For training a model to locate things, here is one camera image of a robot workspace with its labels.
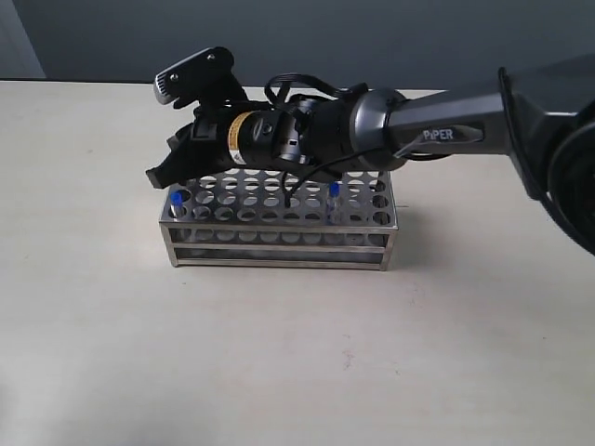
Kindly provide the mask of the black gripper yellow label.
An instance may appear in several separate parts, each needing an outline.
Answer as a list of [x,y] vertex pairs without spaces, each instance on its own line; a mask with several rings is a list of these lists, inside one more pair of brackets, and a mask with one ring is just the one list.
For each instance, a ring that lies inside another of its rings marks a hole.
[[200,117],[166,140],[171,152],[145,174],[155,189],[231,168],[285,170],[302,164],[296,119],[278,110]]

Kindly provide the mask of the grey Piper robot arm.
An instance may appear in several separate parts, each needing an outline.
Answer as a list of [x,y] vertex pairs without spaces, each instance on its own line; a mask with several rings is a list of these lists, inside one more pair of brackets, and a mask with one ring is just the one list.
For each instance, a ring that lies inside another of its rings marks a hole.
[[594,58],[584,55],[463,89],[410,99],[393,88],[330,85],[282,73],[250,99],[234,59],[209,47],[159,72],[158,102],[193,106],[192,121],[147,171],[159,190],[231,168],[272,169],[298,183],[409,161],[505,155],[527,195],[588,252],[594,249]]

